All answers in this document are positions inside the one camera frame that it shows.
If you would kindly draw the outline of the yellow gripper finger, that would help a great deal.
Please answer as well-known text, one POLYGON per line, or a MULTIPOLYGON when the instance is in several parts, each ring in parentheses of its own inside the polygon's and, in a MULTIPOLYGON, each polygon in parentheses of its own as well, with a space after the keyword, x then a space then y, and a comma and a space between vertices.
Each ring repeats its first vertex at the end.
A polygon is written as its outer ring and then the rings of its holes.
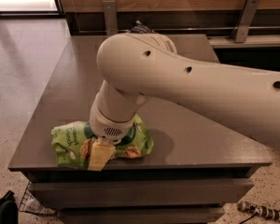
POLYGON ((112 158, 116 148, 112 144, 96 140, 91 147, 91 156, 88 165, 90 171, 100 172, 104 169, 106 163, 112 158))

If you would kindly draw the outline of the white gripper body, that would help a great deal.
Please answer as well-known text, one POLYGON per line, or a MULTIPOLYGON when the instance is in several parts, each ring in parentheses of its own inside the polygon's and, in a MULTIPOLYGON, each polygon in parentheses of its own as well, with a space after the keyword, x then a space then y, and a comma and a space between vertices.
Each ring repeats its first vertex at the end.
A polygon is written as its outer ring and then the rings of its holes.
POLYGON ((133 126, 137 111, 149 100, 149 96, 117 90, 104 80, 91 106, 92 132, 97 137, 121 140, 133 126))

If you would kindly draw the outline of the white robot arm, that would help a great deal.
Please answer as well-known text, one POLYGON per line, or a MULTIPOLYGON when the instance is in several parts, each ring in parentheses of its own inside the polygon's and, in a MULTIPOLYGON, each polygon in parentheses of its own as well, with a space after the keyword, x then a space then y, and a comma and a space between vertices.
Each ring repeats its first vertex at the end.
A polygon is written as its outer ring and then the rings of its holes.
POLYGON ((98 137, 122 139, 139 108, 157 97, 280 151, 280 72, 185 58, 160 34, 112 35, 96 63, 104 82, 90 126, 98 137))

